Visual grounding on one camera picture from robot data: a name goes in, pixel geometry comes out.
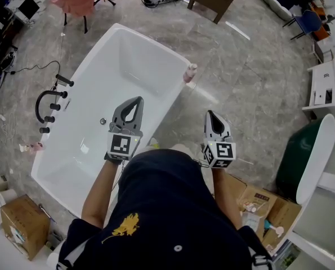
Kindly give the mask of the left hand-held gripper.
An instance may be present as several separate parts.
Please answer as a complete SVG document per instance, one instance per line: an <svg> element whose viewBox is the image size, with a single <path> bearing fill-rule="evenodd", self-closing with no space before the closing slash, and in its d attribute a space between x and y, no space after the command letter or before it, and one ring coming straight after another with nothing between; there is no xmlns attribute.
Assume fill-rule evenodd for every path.
<svg viewBox="0 0 335 270"><path fill-rule="evenodd" d="M107 136L107 150L104 160L120 165L130 161L143 137L140 131L144 109L141 96L130 98L119 105L113 114Z"/></svg>

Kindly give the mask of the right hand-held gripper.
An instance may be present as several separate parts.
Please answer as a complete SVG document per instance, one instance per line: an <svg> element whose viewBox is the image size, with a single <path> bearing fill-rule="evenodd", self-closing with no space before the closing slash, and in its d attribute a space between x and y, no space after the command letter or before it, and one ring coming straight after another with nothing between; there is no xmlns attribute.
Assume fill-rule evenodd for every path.
<svg viewBox="0 0 335 270"><path fill-rule="evenodd" d="M208 110L204 120L203 155L210 168L227 168L236 160L236 143L233 142L228 122L218 113Z"/></svg>

